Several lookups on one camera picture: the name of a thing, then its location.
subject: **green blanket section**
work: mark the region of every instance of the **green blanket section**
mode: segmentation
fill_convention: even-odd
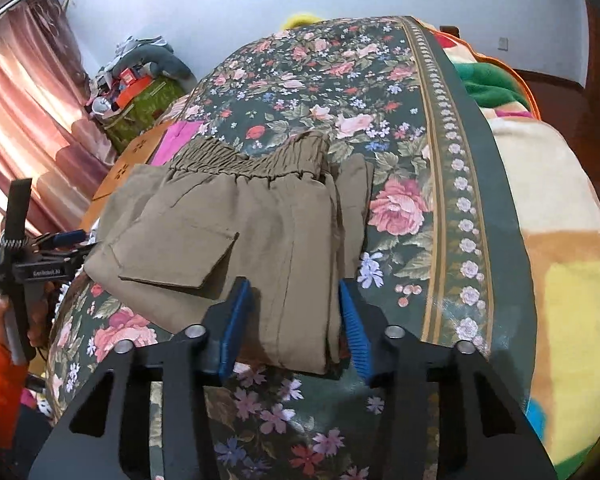
[[[518,101],[531,110],[516,80],[499,66],[491,63],[457,63],[456,70],[464,88],[479,107],[495,108]]]

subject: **floral tablecloth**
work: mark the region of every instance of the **floral tablecloth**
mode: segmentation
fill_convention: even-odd
[[[314,129],[331,137],[332,160],[354,152],[372,160],[358,274],[364,297],[423,340],[471,340],[526,406],[536,317],[507,177],[480,110],[417,21],[333,20],[258,40],[204,78],[180,118],[204,121],[198,135],[250,155]],[[56,416],[117,341],[143,346],[169,337],[99,284],[77,280],[48,360]],[[367,478],[380,455],[374,443],[385,398],[348,359],[325,377],[258,363],[235,371],[224,388],[206,391],[223,478]],[[159,384],[152,401],[158,477]],[[430,401],[427,477],[434,478],[433,390]]]

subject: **pink curtain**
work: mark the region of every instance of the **pink curtain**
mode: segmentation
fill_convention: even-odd
[[[31,177],[30,231],[75,229],[115,161],[70,70],[29,3],[0,17],[0,222],[10,181]]]

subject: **blue patch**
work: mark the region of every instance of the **blue patch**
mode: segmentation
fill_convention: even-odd
[[[544,439],[544,423],[546,415],[536,400],[529,399],[529,404],[526,407],[526,418],[534,428],[536,435],[540,440]]]

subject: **pocket flap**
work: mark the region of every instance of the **pocket flap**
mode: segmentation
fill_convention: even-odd
[[[236,237],[236,231],[200,225],[190,212],[169,209],[140,218],[111,249],[121,280],[200,288]]]

